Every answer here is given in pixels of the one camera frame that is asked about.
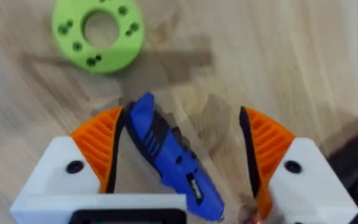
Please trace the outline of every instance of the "blue rotary tool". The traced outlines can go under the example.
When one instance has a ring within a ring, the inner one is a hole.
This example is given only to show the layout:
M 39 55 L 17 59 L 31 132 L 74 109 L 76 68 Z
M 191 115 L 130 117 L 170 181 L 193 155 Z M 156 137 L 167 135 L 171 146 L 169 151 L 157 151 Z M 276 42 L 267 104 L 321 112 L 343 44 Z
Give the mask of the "blue rotary tool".
M 155 111 L 152 94 L 130 104 L 126 128 L 139 152 L 159 172 L 162 183 L 186 194 L 189 211 L 210 221 L 223 217 L 224 204 L 214 184 L 196 154 L 183 144 L 179 128 L 170 127 Z

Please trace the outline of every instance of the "black screw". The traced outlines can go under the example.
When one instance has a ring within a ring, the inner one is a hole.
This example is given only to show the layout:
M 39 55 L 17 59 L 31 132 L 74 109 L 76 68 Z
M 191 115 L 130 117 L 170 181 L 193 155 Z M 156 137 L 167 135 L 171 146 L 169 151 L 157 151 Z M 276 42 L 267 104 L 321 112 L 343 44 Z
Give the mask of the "black screw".
M 131 30 L 137 31 L 139 29 L 139 25 L 136 22 L 133 22 L 131 24 Z
M 79 42 L 74 42 L 74 43 L 73 43 L 73 50 L 74 50 L 74 51 L 80 51 L 80 50 L 82 50 L 82 44 L 80 44 Z
M 84 169 L 84 162 L 82 162 L 82 161 L 71 161 L 66 166 L 66 172 L 69 174 L 76 174 L 79 171 L 81 171 L 82 169 Z
M 67 34 L 67 28 L 63 25 L 59 26 L 59 34 L 66 35 Z
M 98 62 L 100 62 L 100 61 L 102 60 L 102 55 L 97 55 L 97 56 L 95 57 L 95 59 L 96 59 Z
M 67 21 L 67 27 L 72 27 L 73 26 L 73 21 L 70 19 Z
M 87 61 L 86 61 L 86 64 L 87 64 L 89 67 L 93 67 L 94 65 L 96 65 L 96 60 L 93 59 L 93 58 L 88 58 Z
M 300 174 L 302 172 L 302 166 L 296 161 L 286 161 L 284 166 L 293 174 Z
M 120 15 L 122 15 L 122 16 L 125 16 L 127 14 L 127 12 L 128 12 L 128 9 L 125 6 L 120 6 L 118 8 L 118 13 L 120 13 Z
M 183 162 L 182 156 L 178 156 L 178 157 L 177 157 L 177 160 L 176 160 L 176 162 L 175 162 L 175 164 L 176 164 L 176 165 L 180 165 L 182 162 Z

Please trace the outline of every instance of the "mounting hole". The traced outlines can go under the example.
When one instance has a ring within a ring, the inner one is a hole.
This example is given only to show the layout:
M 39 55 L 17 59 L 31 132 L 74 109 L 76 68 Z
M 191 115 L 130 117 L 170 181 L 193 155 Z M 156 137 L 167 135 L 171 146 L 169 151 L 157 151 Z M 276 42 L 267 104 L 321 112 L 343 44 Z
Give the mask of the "mounting hole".
M 74 22 L 71 19 L 67 20 L 67 27 L 72 27 L 73 24 Z
M 102 60 L 102 55 L 96 55 L 95 59 L 100 62 Z
M 118 8 L 118 13 L 122 16 L 125 16 L 128 13 L 128 9 L 125 6 L 120 6 Z
M 176 164 L 176 165 L 180 165 L 182 162 L 183 162 L 182 156 L 178 156 L 178 157 L 177 157 L 177 160 L 175 161 L 175 164 Z
M 74 51 L 80 51 L 80 50 L 82 50 L 82 44 L 80 44 L 79 42 L 74 42 L 73 43 L 73 50 Z
M 67 166 L 66 166 L 66 172 L 69 174 L 76 174 L 79 171 L 81 171 L 82 169 L 84 169 L 84 162 L 82 161 L 71 161 Z
M 67 32 L 68 32 L 68 29 L 67 29 L 66 26 L 60 25 L 59 28 L 58 28 L 58 31 L 59 31 L 59 34 L 61 34 L 61 35 L 66 35 Z
M 96 48 L 107 48 L 114 44 L 119 35 L 116 20 L 107 12 L 93 11 L 85 19 L 84 36 Z
M 302 172 L 302 166 L 297 161 L 286 161 L 284 166 L 286 170 L 293 174 L 300 174 Z
M 131 24 L 131 30 L 132 31 L 137 31 L 139 29 L 139 25 L 136 22 L 133 22 Z
M 96 60 L 93 59 L 93 58 L 88 58 L 87 61 L 86 61 L 86 64 L 89 66 L 89 67 L 93 67 L 96 65 Z

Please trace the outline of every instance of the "tabletop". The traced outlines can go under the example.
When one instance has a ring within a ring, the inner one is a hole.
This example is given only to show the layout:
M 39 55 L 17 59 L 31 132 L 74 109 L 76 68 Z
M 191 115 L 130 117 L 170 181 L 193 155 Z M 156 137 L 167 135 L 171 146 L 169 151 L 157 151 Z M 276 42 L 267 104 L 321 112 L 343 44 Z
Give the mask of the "tabletop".
M 252 203 L 240 106 L 270 116 L 328 156 L 358 133 L 358 1 L 137 0 L 144 48 L 92 77 L 53 43 L 55 0 L 0 0 L 0 223 L 54 136 L 152 92 L 238 223 Z M 173 192 L 120 140 L 117 191 Z M 190 223 L 206 223 L 190 215 Z

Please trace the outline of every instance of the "orange ridged pad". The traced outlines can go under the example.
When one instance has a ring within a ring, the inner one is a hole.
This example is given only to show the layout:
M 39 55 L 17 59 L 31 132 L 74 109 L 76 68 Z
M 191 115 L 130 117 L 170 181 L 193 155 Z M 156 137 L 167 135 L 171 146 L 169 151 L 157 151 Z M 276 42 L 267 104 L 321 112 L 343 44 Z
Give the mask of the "orange ridged pad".
M 115 138 L 118 138 L 122 129 L 121 122 L 119 122 L 121 113 L 121 106 L 104 111 L 70 134 L 100 180 L 101 193 L 106 193 L 111 178 L 115 181 L 116 174 L 111 174 L 111 170 L 116 166 L 113 164 L 116 162 L 117 154 L 114 143 L 118 141 Z
M 269 181 L 295 136 L 272 118 L 250 108 L 244 108 L 255 152 L 260 186 L 256 196 L 260 217 L 264 220 L 272 209 Z

